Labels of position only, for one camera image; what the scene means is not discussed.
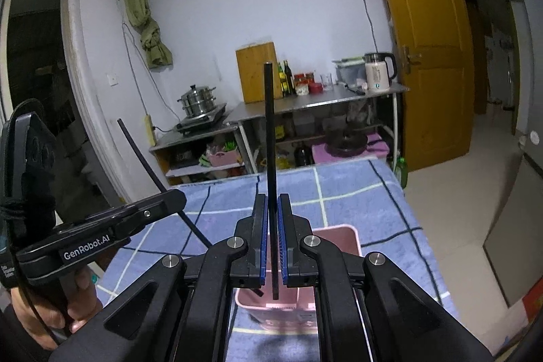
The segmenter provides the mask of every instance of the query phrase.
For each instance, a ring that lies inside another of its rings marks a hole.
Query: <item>door handle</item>
[[[409,47],[407,45],[404,45],[402,47],[404,51],[404,70],[406,74],[411,74],[411,64],[413,63],[413,59],[419,59],[423,55],[422,54],[409,54]]]

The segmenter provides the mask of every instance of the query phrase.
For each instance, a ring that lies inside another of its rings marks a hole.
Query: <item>shelf leg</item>
[[[396,170],[396,162],[398,161],[398,101],[397,94],[392,94],[392,114],[394,119],[394,152],[392,154],[392,171]]]
[[[245,146],[245,151],[247,153],[247,156],[249,157],[249,163],[250,163],[251,169],[252,169],[251,173],[257,173],[258,169],[256,169],[255,159],[253,157],[251,147],[249,146],[249,141],[247,139],[247,134],[245,133],[245,128],[243,127],[243,122],[242,121],[240,121],[238,128],[240,130],[240,135],[241,135],[241,138],[243,140],[243,145]]]

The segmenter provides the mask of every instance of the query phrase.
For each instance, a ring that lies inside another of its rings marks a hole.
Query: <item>silver screw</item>
[[[320,238],[315,235],[308,235],[303,239],[303,242],[309,247],[317,247],[320,244]]]
[[[179,264],[179,256],[177,255],[166,255],[164,258],[162,258],[162,265],[164,267],[175,267]]]
[[[231,248],[241,247],[243,246],[243,238],[240,238],[239,236],[231,236],[226,240],[226,244]]]
[[[386,261],[385,256],[379,252],[370,253],[370,256],[368,256],[368,259],[373,265],[381,265],[381,264],[384,264]]]

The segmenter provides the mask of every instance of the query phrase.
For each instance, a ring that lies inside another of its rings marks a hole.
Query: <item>wooden cutting board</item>
[[[241,89],[245,103],[264,100],[264,63],[273,63],[273,87],[275,99],[283,97],[277,56],[273,42],[252,45],[236,51],[238,70],[240,71]]]

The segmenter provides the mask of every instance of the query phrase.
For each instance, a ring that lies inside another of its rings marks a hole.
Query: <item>human hand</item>
[[[79,330],[90,318],[102,310],[102,304],[96,296],[96,287],[91,283],[91,272],[87,266],[75,273],[75,283],[78,290],[68,299],[68,314],[74,319],[70,323],[72,333]],[[27,291],[43,322],[51,328],[64,328],[66,320],[62,313],[53,307],[50,302],[32,293],[30,289],[27,289]],[[34,316],[23,292],[17,287],[11,290],[11,294],[13,310],[26,332],[43,348],[55,349],[55,342]]]

